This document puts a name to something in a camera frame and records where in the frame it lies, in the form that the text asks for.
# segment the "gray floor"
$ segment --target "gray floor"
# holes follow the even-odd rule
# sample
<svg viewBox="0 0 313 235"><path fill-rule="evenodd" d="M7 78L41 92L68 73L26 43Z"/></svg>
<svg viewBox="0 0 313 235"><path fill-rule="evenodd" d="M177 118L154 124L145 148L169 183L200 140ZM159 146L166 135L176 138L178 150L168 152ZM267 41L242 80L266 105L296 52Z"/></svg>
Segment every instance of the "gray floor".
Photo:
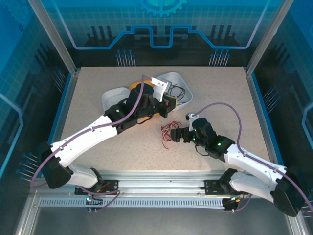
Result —
<svg viewBox="0 0 313 235"><path fill-rule="evenodd" d="M289 235L272 203L252 199L236 214L210 209L41 208L33 235Z"/></svg>

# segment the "enclosure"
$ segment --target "enclosure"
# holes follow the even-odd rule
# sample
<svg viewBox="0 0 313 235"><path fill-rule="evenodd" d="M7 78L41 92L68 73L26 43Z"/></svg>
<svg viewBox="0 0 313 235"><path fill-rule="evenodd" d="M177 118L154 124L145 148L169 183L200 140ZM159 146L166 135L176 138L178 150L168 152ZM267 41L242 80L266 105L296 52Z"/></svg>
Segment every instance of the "enclosure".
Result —
<svg viewBox="0 0 313 235"><path fill-rule="evenodd" d="M230 166L188 144L164 148L160 128L229 103L241 145L299 168L313 191L312 12L311 0L0 0L0 234L311 234L307 205L295 218L259 197L234 215L204 207L221 197L201 184ZM190 103L75 160L119 179L115 204L89 214L75 186L30 189L40 143L94 122L104 92L168 72ZM231 110L203 115L237 138Z"/></svg>

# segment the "yellow component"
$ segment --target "yellow component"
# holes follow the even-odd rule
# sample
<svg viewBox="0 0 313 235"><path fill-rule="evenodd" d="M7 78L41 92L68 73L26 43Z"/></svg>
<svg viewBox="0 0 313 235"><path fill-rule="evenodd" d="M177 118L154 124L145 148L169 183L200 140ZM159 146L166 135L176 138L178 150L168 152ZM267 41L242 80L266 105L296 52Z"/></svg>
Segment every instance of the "yellow component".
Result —
<svg viewBox="0 0 313 235"><path fill-rule="evenodd" d="M135 82L135 83L133 83L133 84L131 84L130 86L129 86L129 90L131 91L132 89L134 89L138 84L140 84L141 82ZM152 87L154 87L154 84L152 84L150 81L144 81L144 83L145 84L148 84L148 85L150 85L150 86L152 86Z"/></svg>

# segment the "work surface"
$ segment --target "work surface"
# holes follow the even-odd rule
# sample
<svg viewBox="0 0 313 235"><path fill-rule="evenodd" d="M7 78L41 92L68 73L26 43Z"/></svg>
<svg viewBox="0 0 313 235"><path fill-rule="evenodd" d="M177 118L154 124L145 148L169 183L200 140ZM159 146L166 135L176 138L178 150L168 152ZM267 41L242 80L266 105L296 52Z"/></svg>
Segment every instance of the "work surface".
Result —
<svg viewBox="0 0 313 235"><path fill-rule="evenodd" d="M224 170L229 165L195 151L193 143L161 143L161 126L180 121L185 115L213 102L226 102L239 112L243 131L241 146L268 160L260 124L242 67L82 67L75 87L62 139L90 125L104 112L102 94L117 87L129 87L143 74L157 77L178 72L193 93L185 108L170 112L168 118L154 117L108 139L77 158L73 163L98 170ZM231 109L213 106L201 113L218 135L237 139L238 120Z"/></svg>

